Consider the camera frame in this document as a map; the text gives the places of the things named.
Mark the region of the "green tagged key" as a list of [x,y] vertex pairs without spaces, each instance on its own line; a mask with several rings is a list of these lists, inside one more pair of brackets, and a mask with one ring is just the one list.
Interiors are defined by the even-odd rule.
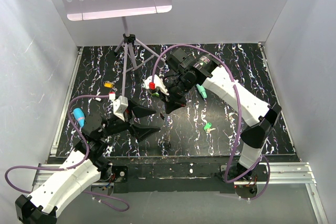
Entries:
[[209,134],[211,131],[215,130],[215,128],[212,127],[212,123],[207,122],[205,126],[203,127],[203,130]]

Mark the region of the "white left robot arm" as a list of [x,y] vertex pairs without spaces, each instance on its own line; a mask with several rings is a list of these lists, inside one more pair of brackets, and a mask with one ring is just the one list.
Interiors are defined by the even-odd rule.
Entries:
[[64,163],[37,189],[15,201],[16,214],[22,223],[56,223],[62,211],[93,183],[126,181],[128,169],[114,166],[104,152],[109,136],[128,131],[137,141],[159,132],[157,126],[141,125],[134,119],[155,114],[126,97],[113,101],[113,115],[106,119],[99,113],[84,114],[74,109],[84,140],[78,142]]

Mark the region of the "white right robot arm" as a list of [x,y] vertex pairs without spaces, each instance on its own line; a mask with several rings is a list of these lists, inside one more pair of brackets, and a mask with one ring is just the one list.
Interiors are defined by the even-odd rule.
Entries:
[[237,130],[236,138],[243,142],[242,153],[235,167],[227,166],[224,181],[251,180],[257,174],[256,166],[261,161],[266,138],[279,119],[281,106],[254,96],[209,53],[194,58],[176,48],[165,62],[177,75],[171,82],[162,81],[161,97],[167,114],[186,106],[186,94],[199,84],[231,106],[238,113],[239,123],[247,124],[244,130]]

